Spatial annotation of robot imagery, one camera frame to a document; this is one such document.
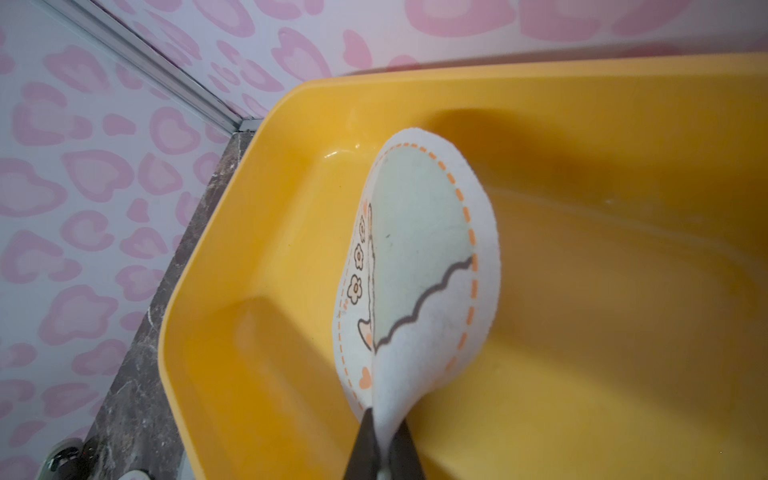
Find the green alpaca coaster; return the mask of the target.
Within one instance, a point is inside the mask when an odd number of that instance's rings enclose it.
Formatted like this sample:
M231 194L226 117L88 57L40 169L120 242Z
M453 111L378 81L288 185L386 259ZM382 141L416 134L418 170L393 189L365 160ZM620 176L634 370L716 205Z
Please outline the green alpaca coaster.
M344 395L381 449L478 355L501 276L493 207L468 161L434 133L396 133L366 179L331 328Z

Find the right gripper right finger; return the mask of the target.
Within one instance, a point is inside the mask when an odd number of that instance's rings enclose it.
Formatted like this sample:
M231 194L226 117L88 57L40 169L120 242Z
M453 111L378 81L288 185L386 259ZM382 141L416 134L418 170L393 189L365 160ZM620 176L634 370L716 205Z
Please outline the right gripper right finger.
M400 424L390 444L387 467L393 480L425 479L424 469L405 420Z

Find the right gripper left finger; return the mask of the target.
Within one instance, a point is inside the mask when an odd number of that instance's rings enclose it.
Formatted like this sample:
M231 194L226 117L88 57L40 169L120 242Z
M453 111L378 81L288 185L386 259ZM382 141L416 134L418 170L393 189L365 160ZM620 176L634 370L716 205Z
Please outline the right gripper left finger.
M365 410L343 476L344 480L376 480L380 452L376 439L371 408Z

